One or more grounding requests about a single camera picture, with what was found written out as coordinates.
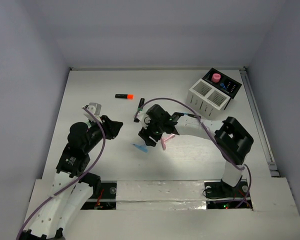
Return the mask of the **blue folding marker pen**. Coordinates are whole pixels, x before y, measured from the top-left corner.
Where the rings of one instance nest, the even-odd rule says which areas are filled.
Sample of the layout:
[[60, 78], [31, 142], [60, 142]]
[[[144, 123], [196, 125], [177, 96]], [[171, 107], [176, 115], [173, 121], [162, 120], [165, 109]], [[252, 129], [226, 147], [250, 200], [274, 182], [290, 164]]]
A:
[[134, 147], [136, 147], [138, 150], [144, 152], [144, 153], [148, 153], [148, 148], [145, 144], [143, 145], [139, 145], [139, 144], [136, 144], [136, 143], [133, 143], [132, 144]]

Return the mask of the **pink folding marker pen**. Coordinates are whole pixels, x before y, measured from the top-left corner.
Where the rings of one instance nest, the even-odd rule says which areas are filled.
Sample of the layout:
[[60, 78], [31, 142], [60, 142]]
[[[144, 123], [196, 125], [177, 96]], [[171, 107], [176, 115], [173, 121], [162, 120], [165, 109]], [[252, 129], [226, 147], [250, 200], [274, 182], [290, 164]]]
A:
[[165, 151], [167, 149], [167, 142], [173, 139], [176, 135], [175, 134], [170, 134], [166, 137], [162, 136], [160, 139], [160, 143], [162, 146], [162, 149]]

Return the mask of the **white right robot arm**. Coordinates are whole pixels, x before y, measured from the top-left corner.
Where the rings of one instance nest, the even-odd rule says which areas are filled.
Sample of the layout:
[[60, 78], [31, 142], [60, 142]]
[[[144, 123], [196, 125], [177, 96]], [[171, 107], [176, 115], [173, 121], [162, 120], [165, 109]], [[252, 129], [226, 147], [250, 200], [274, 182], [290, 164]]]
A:
[[244, 161], [254, 139], [236, 118], [229, 116], [220, 121], [200, 118], [196, 114], [169, 114], [158, 104], [147, 111], [139, 111], [136, 118], [142, 125], [138, 135], [150, 147], [155, 147], [163, 134], [211, 140], [226, 161], [220, 183], [221, 192], [232, 196], [238, 191]]

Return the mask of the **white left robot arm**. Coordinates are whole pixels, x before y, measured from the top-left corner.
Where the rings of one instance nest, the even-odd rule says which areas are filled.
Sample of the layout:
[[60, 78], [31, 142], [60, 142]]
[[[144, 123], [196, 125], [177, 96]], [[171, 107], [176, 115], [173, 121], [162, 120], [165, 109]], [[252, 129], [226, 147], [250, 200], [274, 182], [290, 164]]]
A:
[[86, 171], [89, 153], [99, 142], [117, 137], [123, 123], [112, 121], [106, 115], [88, 118], [88, 122], [76, 122], [70, 127], [48, 198], [30, 214], [17, 239], [65, 239], [85, 202], [102, 195], [100, 176]]

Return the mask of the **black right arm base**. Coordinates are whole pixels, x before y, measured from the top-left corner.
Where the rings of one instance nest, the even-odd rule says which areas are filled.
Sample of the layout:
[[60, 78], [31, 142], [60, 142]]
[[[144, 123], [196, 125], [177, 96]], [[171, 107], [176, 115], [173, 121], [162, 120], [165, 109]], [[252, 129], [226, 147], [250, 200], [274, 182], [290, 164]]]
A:
[[202, 194], [210, 200], [243, 198], [248, 190], [246, 180], [241, 180], [236, 186], [230, 186], [222, 180], [206, 181]]

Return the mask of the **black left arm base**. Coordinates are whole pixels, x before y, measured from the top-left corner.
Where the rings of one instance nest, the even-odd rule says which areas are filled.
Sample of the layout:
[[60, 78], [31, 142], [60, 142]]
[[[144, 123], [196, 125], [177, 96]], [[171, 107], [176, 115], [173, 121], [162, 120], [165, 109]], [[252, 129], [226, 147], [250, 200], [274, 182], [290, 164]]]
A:
[[117, 182], [102, 181], [100, 191], [90, 197], [81, 210], [115, 210], [117, 201]]

